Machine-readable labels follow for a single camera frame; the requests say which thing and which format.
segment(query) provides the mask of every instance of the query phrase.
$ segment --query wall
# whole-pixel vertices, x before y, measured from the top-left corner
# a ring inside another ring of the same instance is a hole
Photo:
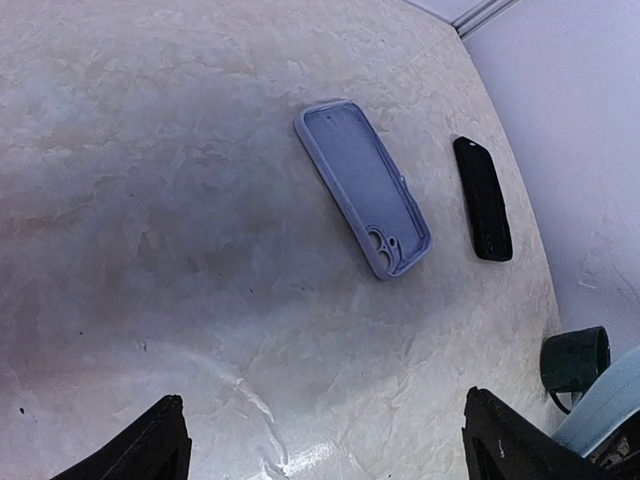
[[[458,17],[475,7],[481,0],[405,0],[429,13],[440,17],[447,23],[452,23]]]
[[[640,343],[640,3],[520,2],[470,36],[536,212],[566,329]]]

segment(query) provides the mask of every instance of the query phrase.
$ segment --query black phone case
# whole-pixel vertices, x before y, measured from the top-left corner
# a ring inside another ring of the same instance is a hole
[[[476,255],[506,262],[513,258],[511,232],[493,160],[486,148],[466,137],[453,142],[467,202]]]

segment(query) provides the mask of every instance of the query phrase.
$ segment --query dark green cup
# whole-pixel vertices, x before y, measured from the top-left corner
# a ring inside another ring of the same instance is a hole
[[[547,338],[540,352],[540,375],[555,404],[570,413],[557,393],[586,392],[611,364],[604,327],[587,328]]]

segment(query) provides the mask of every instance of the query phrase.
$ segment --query marbled surface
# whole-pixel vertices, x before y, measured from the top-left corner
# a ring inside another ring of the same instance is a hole
[[[52,476],[167,393],[194,480],[465,478],[474,385],[555,426],[546,258],[450,27],[392,0],[0,8],[3,475]],[[337,98],[431,228],[402,278],[374,277],[293,131]],[[509,263],[471,248],[459,134],[494,156]]]

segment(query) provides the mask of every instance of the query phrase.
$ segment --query mug handle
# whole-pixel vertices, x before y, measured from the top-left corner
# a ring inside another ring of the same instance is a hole
[[[571,413],[571,410],[569,410],[567,407],[565,407],[562,402],[558,399],[558,397],[556,396],[555,392],[549,392],[549,395],[551,396],[551,400],[553,400],[553,403],[556,404],[556,407],[558,407],[560,410],[562,410],[563,413],[565,413],[566,415],[569,415]]]

